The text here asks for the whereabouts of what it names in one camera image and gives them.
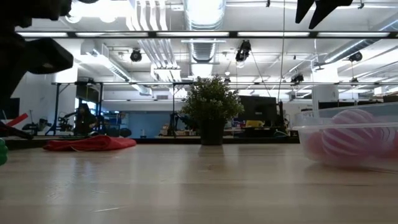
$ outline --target clear plastic bin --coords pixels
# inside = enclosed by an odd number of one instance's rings
[[[398,172],[398,103],[306,111],[295,120],[309,159]]]

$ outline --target wooden table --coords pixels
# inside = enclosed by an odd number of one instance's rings
[[[398,175],[341,170],[294,145],[11,151],[0,223],[386,224]]]

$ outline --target plant pot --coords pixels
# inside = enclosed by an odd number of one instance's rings
[[[224,120],[207,120],[200,123],[200,139],[204,146],[220,146],[223,144]]]

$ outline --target pink striped ball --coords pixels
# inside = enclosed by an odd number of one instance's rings
[[[348,109],[332,118],[333,124],[376,123],[374,116],[361,109]],[[335,157],[362,159],[379,154],[382,128],[330,128],[322,135],[325,152]]]
[[[380,123],[388,123],[388,119],[378,118],[378,122]],[[381,147],[380,153],[386,154],[395,149],[394,140],[396,138],[397,128],[396,127],[383,127],[381,128],[382,136],[381,136]]]

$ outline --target green leaves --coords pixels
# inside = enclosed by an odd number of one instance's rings
[[[7,162],[8,148],[3,139],[0,139],[0,166]]]
[[[184,102],[182,112],[189,114],[196,121],[226,121],[244,111],[238,90],[230,90],[218,76],[198,78]]]

